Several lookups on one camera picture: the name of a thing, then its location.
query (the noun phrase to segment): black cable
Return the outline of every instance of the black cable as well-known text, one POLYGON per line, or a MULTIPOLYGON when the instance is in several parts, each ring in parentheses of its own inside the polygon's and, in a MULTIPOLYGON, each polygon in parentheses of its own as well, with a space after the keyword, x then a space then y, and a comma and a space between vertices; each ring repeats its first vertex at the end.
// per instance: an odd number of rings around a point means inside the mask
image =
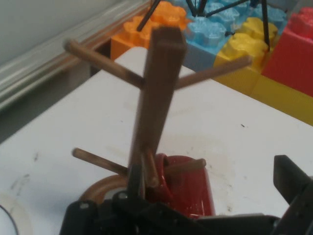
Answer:
POLYGON ((193 17, 197 16, 197 9, 195 8, 195 6, 192 4, 191 0, 186 0, 186 3, 191 11, 191 15, 193 17))
POLYGON ((16 225, 16 223, 15 223, 13 217, 11 216, 11 214, 10 214, 10 213, 6 210, 6 208, 4 208, 2 205, 0 205, 0 209, 2 209, 2 210, 8 215, 8 217, 10 218, 10 220, 11 220, 11 222, 12 222, 12 224, 13 224, 15 233, 16 233, 17 235, 19 235, 18 227, 17 227, 17 225, 16 225))
POLYGON ((152 6, 150 7, 149 11, 146 13, 146 15, 143 17, 142 21, 139 23, 138 27, 137 27, 137 31, 140 32, 143 27, 146 25, 146 23, 148 22, 149 18, 152 16, 152 14, 154 13, 156 7, 158 6, 158 4, 160 3, 161 0, 155 0, 152 3, 152 6))
POLYGON ((212 16, 212 15, 214 15, 214 14, 216 14, 216 13, 219 13, 219 12, 221 12, 221 11, 227 10, 227 9, 229 9, 229 8, 232 8, 232 7, 234 7, 234 6, 237 6, 237 5, 239 5, 239 4, 241 4, 241 3, 244 3, 244 2, 246 2, 246 1, 248 1, 248 0, 239 0, 239 1, 233 2, 233 3, 229 4, 229 5, 223 6, 223 7, 219 8, 219 9, 216 9, 216 10, 214 10, 214 11, 209 12, 209 13, 207 13, 205 16, 206 16, 206 17, 210 17, 210 16, 212 16))
POLYGON ((207 0, 200 1, 199 8, 198 8, 198 15, 203 14, 206 3, 207 3, 207 0))
POLYGON ((261 1, 262 4, 262 18, 263 18, 263 30, 264 30, 264 41, 268 45, 268 50, 270 50, 269 45, 269 32, 268 32, 268 5, 266 0, 261 1))

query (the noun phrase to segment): gray wall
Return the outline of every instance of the gray wall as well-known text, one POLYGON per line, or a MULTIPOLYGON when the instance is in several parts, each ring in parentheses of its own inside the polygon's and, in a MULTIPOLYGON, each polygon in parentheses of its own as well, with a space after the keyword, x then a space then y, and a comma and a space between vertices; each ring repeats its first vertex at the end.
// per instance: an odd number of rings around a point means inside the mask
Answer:
POLYGON ((1 0, 0 65, 122 0, 1 0))

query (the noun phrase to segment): blue lego block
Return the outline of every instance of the blue lego block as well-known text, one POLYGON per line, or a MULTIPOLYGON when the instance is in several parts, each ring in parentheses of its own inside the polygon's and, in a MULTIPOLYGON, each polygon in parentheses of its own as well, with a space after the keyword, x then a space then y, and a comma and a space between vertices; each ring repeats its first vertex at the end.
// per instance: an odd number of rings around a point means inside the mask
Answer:
POLYGON ((183 65, 194 71, 211 68, 217 53, 230 37, 225 37, 225 32, 226 28, 219 22, 195 18, 184 31, 188 50, 183 65))
MULTIPOLYGON (((230 38, 230 36, 225 37, 226 31, 235 32, 246 21, 247 17, 262 19, 261 5, 259 4, 253 9, 249 7, 249 1, 219 12, 209 18, 193 17, 186 0, 167 1, 172 5, 184 8, 187 12, 187 18, 193 21, 188 24, 184 32, 188 51, 183 65, 194 71, 213 67, 216 55, 230 38)), ((209 13, 235 1, 237 0, 208 0, 204 13, 209 13)), ((199 4, 200 0, 196 0, 197 8, 199 4)), ((280 34, 287 24, 286 14, 280 9, 268 6, 268 21, 277 26, 280 34)))
MULTIPOLYGON (((224 7, 224 5, 220 2, 209 2, 206 4, 204 10, 206 13, 208 13, 221 7, 224 7)), ((214 14, 213 16, 210 16, 209 19, 212 22, 219 22, 223 24, 228 31, 234 31, 234 25, 238 23, 239 17, 239 12, 234 7, 232 7, 225 11, 214 14)))
MULTIPOLYGON (((255 8, 251 16, 262 20, 262 6, 260 4, 255 8)), ((278 34, 281 35, 288 22, 287 15, 281 9, 268 6, 268 22, 274 24, 278 28, 278 34)))

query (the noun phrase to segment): yellow lego block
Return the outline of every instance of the yellow lego block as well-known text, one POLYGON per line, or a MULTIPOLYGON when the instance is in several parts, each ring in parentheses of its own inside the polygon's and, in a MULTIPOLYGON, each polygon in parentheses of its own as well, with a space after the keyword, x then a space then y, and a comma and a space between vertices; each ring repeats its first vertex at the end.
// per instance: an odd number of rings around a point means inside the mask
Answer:
MULTIPOLYGON (((237 30, 237 32, 245 33, 254 39, 264 40, 263 22, 257 17, 248 17, 247 20, 242 24, 241 28, 237 30)), ((274 24, 269 23, 268 33, 271 45, 274 42, 277 32, 277 27, 274 24)))
POLYGON ((251 97, 313 126, 313 97, 309 95, 261 75, 251 97))
POLYGON ((251 95, 252 90, 260 78, 268 46, 259 39, 253 39, 244 33, 231 36, 221 51, 216 55, 214 67, 234 60, 244 55, 253 58, 252 66, 230 74, 217 77, 215 80, 243 94, 251 95))
POLYGON ((250 55, 253 58, 252 67, 261 71, 268 46, 263 40, 253 39, 248 34, 236 33, 231 36, 217 56, 223 55, 229 61, 250 55))

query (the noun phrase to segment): red lego block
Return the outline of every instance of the red lego block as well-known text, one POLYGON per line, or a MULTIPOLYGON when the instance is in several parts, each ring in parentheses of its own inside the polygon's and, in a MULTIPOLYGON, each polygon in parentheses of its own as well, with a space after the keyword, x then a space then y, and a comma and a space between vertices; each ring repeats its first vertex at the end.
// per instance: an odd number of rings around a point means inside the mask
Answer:
POLYGON ((262 75, 313 97, 313 8, 293 14, 262 75))

